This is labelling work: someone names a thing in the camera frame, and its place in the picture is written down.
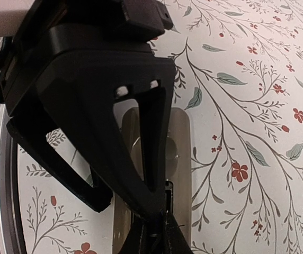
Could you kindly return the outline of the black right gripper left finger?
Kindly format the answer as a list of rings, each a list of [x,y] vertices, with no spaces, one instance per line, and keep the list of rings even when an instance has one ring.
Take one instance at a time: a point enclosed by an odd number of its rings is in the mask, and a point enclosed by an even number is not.
[[[133,218],[129,233],[121,248],[121,254],[146,254],[152,253],[156,235],[148,231],[147,223],[138,217]]]

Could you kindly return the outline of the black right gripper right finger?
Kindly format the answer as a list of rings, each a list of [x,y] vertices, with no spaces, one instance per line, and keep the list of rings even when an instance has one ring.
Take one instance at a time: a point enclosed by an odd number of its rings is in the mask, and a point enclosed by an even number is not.
[[[174,215],[171,212],[166,212],[164,215],[163,253],[193,254]]]

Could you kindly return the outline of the white remote control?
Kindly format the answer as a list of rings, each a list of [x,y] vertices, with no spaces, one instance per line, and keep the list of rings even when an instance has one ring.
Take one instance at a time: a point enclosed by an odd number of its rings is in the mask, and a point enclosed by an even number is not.
[[[129,109],[122,119],[122,135],[140,177],[144,175],[140,142],[139,109]],[[167,210],[175,217],[188,245],[191,241],[191,141],[190,119],[180,108],[171,109],[166,139]],[[114,202],[112,252],[119,253],[135,216],[124,201]]]

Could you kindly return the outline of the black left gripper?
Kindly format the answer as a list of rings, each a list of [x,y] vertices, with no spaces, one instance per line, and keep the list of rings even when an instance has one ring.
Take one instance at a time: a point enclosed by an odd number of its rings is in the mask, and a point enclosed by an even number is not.
[[[72,50],[142,45],[173,28],[159,1],[34,1],[0,52],[0,103],[9,111],[35,99],[33,82]]]

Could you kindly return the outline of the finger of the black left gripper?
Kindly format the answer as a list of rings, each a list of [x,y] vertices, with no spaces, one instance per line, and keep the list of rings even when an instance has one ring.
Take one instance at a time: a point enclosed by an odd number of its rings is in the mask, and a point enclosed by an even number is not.
[[[174,62],[156,57],[58,57],[36,81],[50,118],[141,218],[165,207],[165,148]]]
[[[112,200],[112,190],[104,182],[89,185],[48,143],[46,135],[58,129],[50,118],[12,117],[7,123],[11,137],[52,177],[96,212],[104,211]]]

